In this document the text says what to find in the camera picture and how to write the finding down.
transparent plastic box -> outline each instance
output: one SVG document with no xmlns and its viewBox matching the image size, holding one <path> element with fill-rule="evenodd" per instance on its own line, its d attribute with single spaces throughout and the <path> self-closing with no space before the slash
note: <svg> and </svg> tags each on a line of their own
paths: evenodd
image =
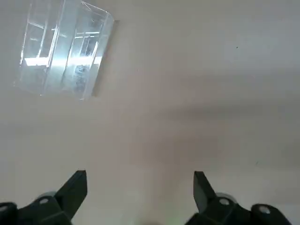
<svg viewBox="0 0 300 225">
<path fill-rule="evenodd" d="M 79 0 L 32 0 L 16 86 L 91 96 L 114 19 Z"/>
</svg>

metal bolt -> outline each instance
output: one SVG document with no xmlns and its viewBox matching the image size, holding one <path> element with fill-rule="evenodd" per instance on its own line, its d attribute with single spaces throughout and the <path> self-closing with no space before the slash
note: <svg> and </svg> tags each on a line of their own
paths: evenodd
<svg viewBox="0 0 300 225">
<path fill-rule="evenodd" d="M 259 207 L 259 211 L 262 212 L 262 213 L 265 213 L 265 214 L 270 214 L 271 213 L 269 208 L 267 206 L 264 206 L 264 205 L 261 205 Z"/>
<path fill-rule="evenodd" d="M 49 200 L 47 198 L 43 198 L 39 201 L 40 204 L 45 204 L 47 203 Z"/>
<path fill-rule="evenodd" d="M 3 211 L 5 211 L 5 210 L 7 210 L 8 209 L 8 206 L 7 205 L 2 205 L 1 207 L 0 207 L 0 212 L 3 212 Z"/>
<path fill-rule="evenodd" d="M 220 203 L 221 203 L 222 205 L 229 205 L 229 201 L 228 201 L 227 199 L 225 199 L 225 198 L 221 198 L 221 199 L 220 199 Z"/>
</svg>

black plastic part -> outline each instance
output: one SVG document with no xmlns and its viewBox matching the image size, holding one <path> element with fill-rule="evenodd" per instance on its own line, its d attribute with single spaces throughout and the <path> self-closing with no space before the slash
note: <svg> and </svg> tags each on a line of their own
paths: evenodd
<svg viewBox="0 0 300 225">
<path fill-rule="evenodd" d="M 194 173 L 194 199 L 199 213 L 186 225 L 291 225 L 270 205 L 257 204 L 248 211 L 226 197 L 218 197 L 203 172 Z M 261 206 L 269 211 L 261 211 Z"/>
<path fill-rule="evenodd" d="M 79 170 L 58 190 L 55 198 L 72 219 L 88 193 L 86 171 Z"/>
<path fill-rule="evenodd" d="M 194 199 L 199 213 L 202 213 L 216 197 L 209 181 L 203 172 L 194 172 Z"/>
<path fill-rule="evenodd" d="M 270 213 L 262 213 L 260 207 L 266 207 Z M 291 223 L 285 218 L 285 216 L 275 207 L 266 204 L 256 204 L 251 208 L 252 217 L 258 225 L 273 225 L 273 224 L 285 224 L 291 225 Z"/>
<path fill-rule="evenodd" d="M 54 197 L 42 196 L 21 209 L 0 203 L 0 225 L 71 225 L 86 195 L 86 172 L 77 171 Z"/>
</svg>

white surface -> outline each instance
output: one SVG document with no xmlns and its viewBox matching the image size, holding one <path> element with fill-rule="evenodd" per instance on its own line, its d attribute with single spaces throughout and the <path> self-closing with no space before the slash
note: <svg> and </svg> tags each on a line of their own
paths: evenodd
<svg viewBox="0 0 300 225">
<path fill-rule="evenodd" d="M 182 225 L 203 170 L 300 223 L 300 1 L 99 1 L 120 22 L 85 102 L 8 86 L 14 1 L 0 8 L 1 200 L 24 206 L 85 168 L 76 225 Z"/>
</svg>

screw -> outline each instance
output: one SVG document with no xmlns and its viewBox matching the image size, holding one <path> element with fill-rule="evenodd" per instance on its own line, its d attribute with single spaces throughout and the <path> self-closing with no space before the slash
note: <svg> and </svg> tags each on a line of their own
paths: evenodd
<svg viewBox="0 0 300 225">
<path fill-rule="evenodd" d="M 225 198 L 221 198 L 219 201 L 222 205 L 229 205 L 229 201 Z"/>
<path fill-rule="evenodd" d="M 8 206 L 7 205 L 2 205 L 2 206 L 0 206 L 0 212 L 3 212 L 3 211 L 5 211 L 5 210 L 7 210 L 8 209 Z"/>
<path fill-rule="evenodd" d="M 47 203 L 49 200 L 47 198 L 43 198 L 39 201 L 40 204 L 45 204 Z"/>
<path fill-rule="evenodd" d="M 269 208 L 267 206 L 264 206 L 264 205 L 261 205 L 259 207 L 259 211 L 262 212 L 262 213 L 265 213 L 265 214 L 270 214 L 271 213 Z"/>
</svg>

